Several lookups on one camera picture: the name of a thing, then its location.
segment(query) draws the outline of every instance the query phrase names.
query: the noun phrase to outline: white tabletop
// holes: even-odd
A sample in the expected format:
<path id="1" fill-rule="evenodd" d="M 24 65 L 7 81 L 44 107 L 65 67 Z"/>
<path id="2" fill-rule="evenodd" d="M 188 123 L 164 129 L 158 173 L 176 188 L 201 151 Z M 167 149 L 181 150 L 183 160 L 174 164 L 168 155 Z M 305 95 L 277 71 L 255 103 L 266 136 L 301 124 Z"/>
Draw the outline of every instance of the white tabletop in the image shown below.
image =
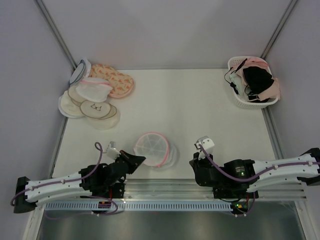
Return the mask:
<path id="1" fill-rule="evenodd" d="M 236 107 L 232 89 L 224 81 L 225 69 L 123 70 L 135 80 L 133 93 L 123 99 L 110 99 L 121 113 L 119 124 L 109 130 L 96 130 L 87 119 L 69 119 L 55 164 L 53 177 L 62 177 L 98 161 L 100 142 L 110 141 L 118 150 L 133 154 L 138 138 L 159 132 L 179 152 L 177 162 L 161 170 L 140 166 L 128 179 L 193 179 L 189 161 L 196 152 L 194 143 L 209 136 L 215 143 L 218 165 L 234 159 L 271 160 L 271 146 L 261 110 Z M 106 156 L 102 162 L 111 163 Z"/>

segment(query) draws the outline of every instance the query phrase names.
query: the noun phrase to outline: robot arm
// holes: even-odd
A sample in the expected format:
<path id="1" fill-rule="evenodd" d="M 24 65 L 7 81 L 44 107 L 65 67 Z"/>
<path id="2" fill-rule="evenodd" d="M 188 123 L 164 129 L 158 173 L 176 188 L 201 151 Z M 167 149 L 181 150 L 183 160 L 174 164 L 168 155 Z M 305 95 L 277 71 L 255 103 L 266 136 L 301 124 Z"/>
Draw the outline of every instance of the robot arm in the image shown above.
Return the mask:
<path id="1" fill-rule="evenodd" d="M 216 199 L 258 198 L 260 188 L 286 183 L 320 185 L 320 149 L 312 148 L 294 158 L 258 161 L 236 159 L 218 167 L 213 162 L 213 141 L 200 138 L 195 147 L 200 150 L 189 163 L 198 185 L 212 187 Z"/>
<path id="2" fill-rule="evenodd" d="M 41 181 L 31 181 L 25 176 L 18 178 L 16 194 L 24 192 L 16 195 L 13 212 L 30 212 L 37 206 L 71 197 L 100 196 L 109 198 L 110 190 L 113 190 L 114 198 L 122 198 L 126 175 L 133 174 L 146 158 L 131 155 L 123 150 L 117 151 L 114 144 L 111 142 L 105 152 L 108 157 L 114 160 L 111 164 L 90 165 L 68 176 Z"/>

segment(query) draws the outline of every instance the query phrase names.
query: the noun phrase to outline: white fabric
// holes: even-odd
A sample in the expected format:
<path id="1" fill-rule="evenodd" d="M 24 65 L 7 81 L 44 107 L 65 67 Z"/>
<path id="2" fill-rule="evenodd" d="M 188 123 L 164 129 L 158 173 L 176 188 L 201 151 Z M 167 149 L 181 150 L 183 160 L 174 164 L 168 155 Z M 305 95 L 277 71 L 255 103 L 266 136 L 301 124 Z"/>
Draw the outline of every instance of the white fabric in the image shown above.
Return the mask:
<path id="1" fill-rule="evenodd" d="M 69 85 L 76 85 L 81 79 L 89 77 L 91 72 L 91 63 L 86 59 L 81 59 L 69 79 Z"/>
<path id="2" fill-rule="evenodd" d="M 86 118 L 88 123 L 98 130 L 107 130 L 115 127 L 120 121 L 120 112 L 117 108 L 111 105 L 111 111 L 107 115 L 106 118 L 103 119 L 93 119 L 93 118 Z"/>
<path id="3" fill-rule="evenodd" d="M 61 113 L 63 116 L 65 116 L 65 117 L 67 117 L 67 118 L 70 118 L 70 119 L 77 119 L 77 118 L 79 118 L 79 117 L 77 117 L 77 116 L 71 116 L 71 115 L 67 114 L 65 111 L 62 110 L 61 105 L 60 105 L 60 104 L 61 104 L 61 98 L 62 98 L 62 96 L 60 96 L 59 99 L 58 99 L 58 109 L 59 109 L 60 113 Z"/>
<path id="4" fill-rule="evenodd" d="M 168 159 L 169 143 L 167 139 L 156 132 L 148 132 L 141 136 L 133 151 L 137 156 L 144 156 L 143 164 L 150 167 L 160 167 Z"/>
<path id="5" fill-rule="evenodd" d="M 91 63 L 88 61 L 88 59 L 84 58 L 85 63 L 85 73 L 83 75 L 84 78 L 88 78 L 91 72 Z"/>
<path id="6" fill-rule="evenodd" d="M 106 118 L 111 111 L 111 106 L 106 102 L 84 101 L 80 106 L 80 111 L 88 118 Z"/>
<path id="7" fill-rule="evenodd" d="M 68 96 L 75 101 L 76 103 L 78 103 L 80 106 L 80 104 L 82 104 L 84 101 L 86 101 L 87 99 L 83 98 L 82 96 L 80 96 L 77 91 L 76 91 L 77 86 L 71 86 L 68 89 Z"/>
<path id="8" fill-rule="evenodd" d="M 76 92 L 83 98 L 102 103 L 107 100 L 108 94 L 113 89 L 107 80 L 97 77 L 86 77 L 76 87 Z"/>
<path id="9" fill-rule="evenodd" d="M 67 91 L 65 91 L 64 94 L 62 95 L 59 106 L 61 107 L 63 112 L 65 112 L 70 116 L 73 116 L 76 118 L 80 118 L 84 116 L 80 111 L 80 108 L 71 101 L 71 98 L 68 96 Z"/>

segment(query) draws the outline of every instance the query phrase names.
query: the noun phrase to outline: wire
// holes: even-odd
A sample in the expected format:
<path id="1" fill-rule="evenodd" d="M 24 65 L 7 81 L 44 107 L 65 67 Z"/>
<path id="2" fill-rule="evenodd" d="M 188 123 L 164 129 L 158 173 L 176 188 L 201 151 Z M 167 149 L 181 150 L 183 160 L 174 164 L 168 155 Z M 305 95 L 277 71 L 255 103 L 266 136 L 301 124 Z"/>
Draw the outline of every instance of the wire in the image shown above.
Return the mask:
<path id="1" fill-rule="evenodd" d="M 115 210 L 113 210 L 112 212 L 102 212 L 102 213 L 94 213 L 93 211 L 91 212 L 79 212 L 79 213 L 76 213 L 76 214 L 73 214 L 73 215 L 67 215 L 67 216 L 61 216 L 61 217 L 52 217 L 52 216 L 48 216 L 47 214 L 47 211 L 45 210 L 44 211 L 44 216 L 49 219 L 49 220 L 62 220 L 62 219 L 67 219 L 67 218 L 70 218 L 70 217 L 74 217 L 74 216 L 79 216 L 79 215 L 95 215 L 95 216 L 108 216 L 108 215 L 114 215 L 117 213 L 118 211 L 118 205 L 111 199 L 109 198 L 106 198 L 106 197 L 102 197 L 102 196 L 89 196 L 89 198 L 93 198 L 93 199 L 104 199 L 104 200 L 107 200 L 108 202 L 112 203 L 114 206 L 115 206 Z"/>
<path id="2" fill-rule="evenodd" d="M 76 182 L 76 181 L 80 181 L 80 180 L 86 179 L 86 178 L 90 177 L 90 176 L 97 170 L 97 168 L 98 168 L 98 166 L 99 166 L 99 164 L 100 164 L 100 162 L 101 162 L 101 159 L 102 159 L 103 148 L 102 148 L 102 145 L 101 145 L 100 142 L 95 142 L 95 143 L 94 143 L 94 146 L 95 146 L 95 148 L 96 148 L 97 150 L 100 151 L 100 156 L 99 156 L 99 160 L 98 160 L 97 164 L 94 166 L 94 168 L 92 169 L 92 171 L 89 172 L 87 175 L 85 175 L 85 176 L 83 176 L 83 177 L 80 177 L 80 178 L 70 179 L 70 180 L 65 180 L 65 179 L 64 179 L 64 182 L 65 182 L 65 183 L 71 183 L 71 182 Z M 34 190 L 34 189 L 38 189 L 38 188 L 41 188 L 41 187 L 45 187 L 45 186 L 49 186 L 49 185 L 53 185 L 53 184 L 61 184 L 61 183 L 62 183 L 61 181 L 47 182 L 47 183 L 39 184 L 39 185 L 36 185 L 36 186 L 32 186 L 32 189 Z M 14 204 L 15 199 L 16 199 L 17 197 L 19 197 L 20 195 L 22 195 L 22 194 L 24 194 L 24 193 L 26 193 L 26 192 L 28 192 L 28 191 L 31 191 L 32 189 L 26 188 L 26 189 L 18 192 L 18 193 L 11 199 L 10 205 L 14 207 L 14 206 L 15 206 L 15 204 Z"/>
<path id="3" fill-rule="evenodd" d="M 246 211 L 242 211 L 242 210 L 240 210 L 239 208 L 237 208 L 237 210 L 238 210 L 239 212 L 241 212 L 241 213 L 247 214 Z"/>
<path id="4" fill-rule="evenodd" d="M 205 157 L 210 161 L 210 163 L 223 175 L 225 175 L 227 178 L 234 180 L 236 182 L 240 182 L 240 183 L 247 183 L 250 182 L 252 180 L 255 180 L 257 177 L 259 177 L 260 175 L 267 173 L 271 170 L 276 169 L 275 166 L 270 166 L 264 170 L 262 170 L 261 172 L 258 172 L 256 175 L 253 175 L 249 178 L 237 178 L 234 176 L 231 176 L 230 174 L 226 173 L 225 171 L 223 171 L 213 160 L 212 158 L 209 156 L 209 154 L 206 152 L 206 150 L 204 149 L 204 147 L 199 144 L 199 147 L 201 149 L 201 151 L 203 151 Z M 320 162 L 308 162 L 308 161 L 303 161 L 303 162 L 289 162 L 289 163 L 282 163 L 282 164 L 278 164 L 277 168 L 283 168 L 283 167 L 289 167 L 289 166 L 298 166 L 298 165 L 309 165 L 309 164 L 313 164 L 313 165 L 320 165 Z"/>
<path id="5" fill-rule="evenodd" d="M 249 214 L 249 213 L 252 211 L 255 202 L 256 202 L 256 194 L 255 194 L 255 192 L 253 192 L 252 204 L 251 204 L 251 206 L 249 207 L 248 211 L 246 211 L 246 213 L 237 214 L 237 217 L 245 217 L 247 214 Z"/>
<path id="6" fill-rule="evenodd" d="M 248 196 L 246 197 L 246 201 L 245 201 L 244 205 L 248 205 L 248 206 L 249 206 L 249 199 L 250 199 L 250 196 L 248 195 Z"/>
<path id="7" fill-rule="evenodd" d="M 228 83 L 228 84 L 231 84 L 231 82 L 227 81 L 226 79 L 226 75 L 231 71 L 231 69 L 233 69 L 234 67 L 232 66 L 229 71 L 226 72 L 226 74 L 224 75 L 224 80 Z"/>
<path id="8" fill-rule="evenodd" d="M 241 198 L 238 198 L 237 200 L 233 200 L 233 201 L 227 201 L 227 200 L 223 200 L 221 198 L 218 198 L 218 199 L 221 200 L 221 201 L 224 201 L 226 203 L 237 203 L 237 202 L 239 202 L 241 200 Z"/>

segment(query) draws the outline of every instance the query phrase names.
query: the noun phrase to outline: laundry basket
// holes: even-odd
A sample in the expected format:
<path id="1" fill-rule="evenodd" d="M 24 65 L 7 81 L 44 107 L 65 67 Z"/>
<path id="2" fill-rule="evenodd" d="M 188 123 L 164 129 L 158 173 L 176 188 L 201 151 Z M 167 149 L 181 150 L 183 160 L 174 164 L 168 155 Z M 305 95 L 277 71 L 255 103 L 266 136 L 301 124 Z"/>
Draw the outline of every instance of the laundry basket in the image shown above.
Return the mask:
<path id="1" fill-rule="evenodd" d="M 245 59 L 249 59 L 251 58 L 251 56 L 234 56 L 232 58 L 229 59 L 228 61 L 228 69 L 230 69 L 231 67 L 237 66 L 239 64 L 241 64 L 243 62 L 243 60 Z M 262 62 L 267 63 L 265 60 L 263 60 L 262 58 L 260 58 L 260 60 Z M 245 100 L 242 100 L 236 93 L 235 91 L 233 91 L 233 89 L 230 87 L 230 89 L 233 92 L 233 102 L 236 106 L 238 106 L 239 108 L 242 109 L 264 109 L 267 106 L 270 106 L 272 104 L 275 104 L 279 99 L 278 98 L 270 98 L 267 102 L 248 102 Z"/>

